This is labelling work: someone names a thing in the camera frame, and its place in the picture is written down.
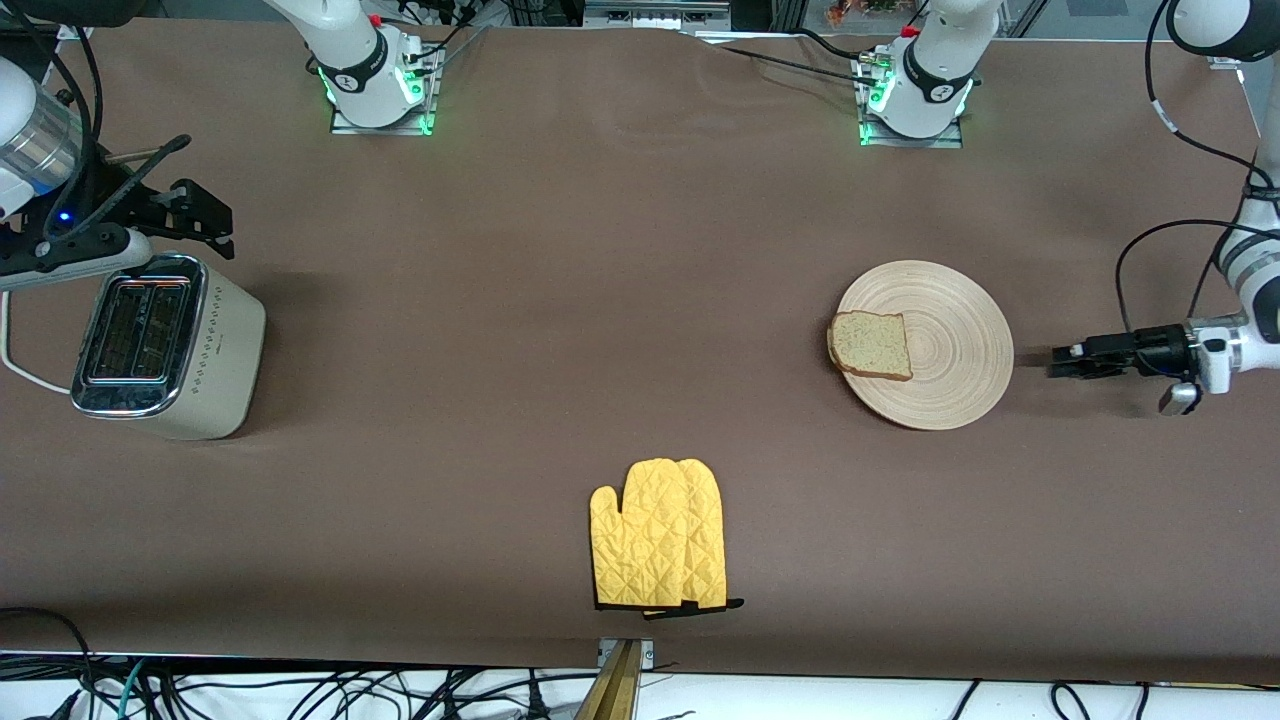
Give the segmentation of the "round light wooden plate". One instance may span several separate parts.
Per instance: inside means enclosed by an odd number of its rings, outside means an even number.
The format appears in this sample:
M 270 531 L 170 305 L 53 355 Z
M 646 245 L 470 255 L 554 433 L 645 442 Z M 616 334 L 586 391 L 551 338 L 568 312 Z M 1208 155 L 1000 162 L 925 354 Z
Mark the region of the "round light wooden plate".
M 902 314 L 906 322 L 910 380 L 850 375 L 831 361 L 884 420 L 951 430 L 979 420 L 1004 397 L 1014 365 L 1011 331 L 997 302 L 963 273 L 923 260 L 881 264 L 845 291 L 836 314 L 849 311 Z

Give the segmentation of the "aluminium frame rail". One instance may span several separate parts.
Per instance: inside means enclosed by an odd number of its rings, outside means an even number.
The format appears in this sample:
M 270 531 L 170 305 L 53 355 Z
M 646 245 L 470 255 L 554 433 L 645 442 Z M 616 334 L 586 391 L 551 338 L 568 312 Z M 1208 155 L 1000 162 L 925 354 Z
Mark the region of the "aluminium frame rail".
M 730 0 L 582 0 L 581 27 L 730 32 Z

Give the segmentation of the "wooden bar at table edge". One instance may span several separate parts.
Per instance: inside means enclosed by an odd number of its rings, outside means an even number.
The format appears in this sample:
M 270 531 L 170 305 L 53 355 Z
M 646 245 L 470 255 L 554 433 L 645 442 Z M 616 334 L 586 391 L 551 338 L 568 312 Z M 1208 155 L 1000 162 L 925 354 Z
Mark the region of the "wooden bar at table edge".
M 634 720 L 643 674 L 639 648 L 623 644 L 596 674 L 573 720 Z

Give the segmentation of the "beige chrome two-slot toaster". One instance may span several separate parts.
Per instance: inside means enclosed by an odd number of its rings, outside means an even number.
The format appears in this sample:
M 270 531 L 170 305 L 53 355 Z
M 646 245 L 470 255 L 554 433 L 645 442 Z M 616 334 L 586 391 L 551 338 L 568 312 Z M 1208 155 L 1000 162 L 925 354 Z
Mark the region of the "beige chrome two-slot toaster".
M 159 254 L 104 279 L 70 401 L 164 439 L 225 438 L 250 410 L 265 329 L 264 305 L 214 266 Z

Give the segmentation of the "brown table cover sheet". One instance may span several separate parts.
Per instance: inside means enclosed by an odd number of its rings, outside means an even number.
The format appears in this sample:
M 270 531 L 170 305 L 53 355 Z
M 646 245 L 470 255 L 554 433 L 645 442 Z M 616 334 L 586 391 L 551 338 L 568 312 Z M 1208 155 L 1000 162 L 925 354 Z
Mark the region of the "brown table cover sheet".
M 268 333 L 241 430 L 169 442 L 0 366 L 0 607 L 100 652 L 1280 682 L 1280 373 L 1192 415 L 1050 379 L 882 421 L 826 324 L 882 263 L 982 284 L 1020 352 L 1120 327 L 1134 236 L 1229 218 L 1142 47 L 992 45 L 961 149 L 861 146 L 841 83 L 669 31 L 488 31 L 430 137 L 339 137 L 285 23 L 93 33 L 115 151 L 186 133 Z M 595 601 L 589 500 L 696 459 L 726 612 Z

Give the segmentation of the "seeded bread slice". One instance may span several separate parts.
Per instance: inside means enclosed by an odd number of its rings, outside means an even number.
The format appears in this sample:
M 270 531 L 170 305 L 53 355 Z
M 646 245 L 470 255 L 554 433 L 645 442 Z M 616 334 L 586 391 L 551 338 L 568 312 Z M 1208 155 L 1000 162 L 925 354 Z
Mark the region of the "seeded bread slice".
M 827 328 L 827 345 L 842 373 L 897 382 L 913 378 L 902 314 L 837 313 Z

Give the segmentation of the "yellow quilted oven mitt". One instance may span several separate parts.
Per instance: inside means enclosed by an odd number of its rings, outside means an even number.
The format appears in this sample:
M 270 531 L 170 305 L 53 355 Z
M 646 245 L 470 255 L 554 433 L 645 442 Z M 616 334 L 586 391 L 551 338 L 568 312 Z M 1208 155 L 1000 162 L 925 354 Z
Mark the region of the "yellow quilted oven mitt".
M 600 606 L 663 610 L 692 600 L 690 488 L 675 460 L 635 462 L 621 488 L 595 488 L 589 536 Z
M 726 612 L 745 605 L 728 597 L 724 555 L 724 515 L 721 489 L 703 461 L 684 459 L 677 466 L 687 488 L 687 543 L 684 560 L 684 588 L 680 606 L 645 610 L 648 621 Z

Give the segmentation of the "orange plant decoration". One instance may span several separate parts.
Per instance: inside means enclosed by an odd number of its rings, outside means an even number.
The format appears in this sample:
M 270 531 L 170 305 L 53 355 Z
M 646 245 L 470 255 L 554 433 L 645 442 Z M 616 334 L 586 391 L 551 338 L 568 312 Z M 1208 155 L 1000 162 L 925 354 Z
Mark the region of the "orange plant decoration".
M 823 0 L 820 17 L 831 28 L 905 26 L 925 0 Z

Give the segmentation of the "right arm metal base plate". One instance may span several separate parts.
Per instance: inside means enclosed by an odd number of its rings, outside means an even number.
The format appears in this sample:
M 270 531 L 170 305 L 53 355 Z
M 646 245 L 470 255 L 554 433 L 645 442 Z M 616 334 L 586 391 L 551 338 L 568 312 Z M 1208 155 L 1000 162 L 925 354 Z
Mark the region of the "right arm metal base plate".
M 436 123 L 445 55 L 445 51 L 438 50 L 425 59 L 398 65 L 396 100 L 403 100 L 406 113 L 384 126 L 360 126 L 352 122 L 340 111 L 337 96 L 328 85 L 326 100 L 332 106 L 330 132 L 333 135 L 431 136 Z

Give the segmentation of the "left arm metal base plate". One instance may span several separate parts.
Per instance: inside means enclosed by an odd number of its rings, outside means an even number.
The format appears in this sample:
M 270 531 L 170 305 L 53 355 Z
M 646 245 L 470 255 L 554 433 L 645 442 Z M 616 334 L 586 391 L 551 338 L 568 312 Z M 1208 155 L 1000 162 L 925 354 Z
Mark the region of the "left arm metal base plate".
M 948 114 L 948 124 L 942 132 L 924 138 L 911 137 L 899 133 L 881 114 L 900 86 L 893 72 L 881 61 L 851 60 L 850 69 L 858 79 L 869 79 L 870 85 L 859 85 L 855 88 L 858 104 L 858 133 L 861 146 L 888 146 L 905 149 L 960 149 L 963 146 L 963 128 L 960 117 L 966 109 L 965 97 L 968 91 L 961 94 L 961 100 Z

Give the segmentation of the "small metal bracket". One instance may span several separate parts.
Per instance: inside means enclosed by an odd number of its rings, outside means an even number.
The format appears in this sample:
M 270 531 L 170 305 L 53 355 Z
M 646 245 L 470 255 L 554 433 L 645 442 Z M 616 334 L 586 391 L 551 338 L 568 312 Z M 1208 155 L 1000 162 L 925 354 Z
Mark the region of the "small metal bracket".
M 622 650 L 623 644 L 632 643 L 640 651 L 640 669 L 644 671 L 650 671 L 655 667 L 655 651 L 654 642 L 652 638 L 620 638 L 620 637 L 604 637 L 596 643 L 596 666 L 603 669 L 611 660 L 611 656 L 617 651 Z

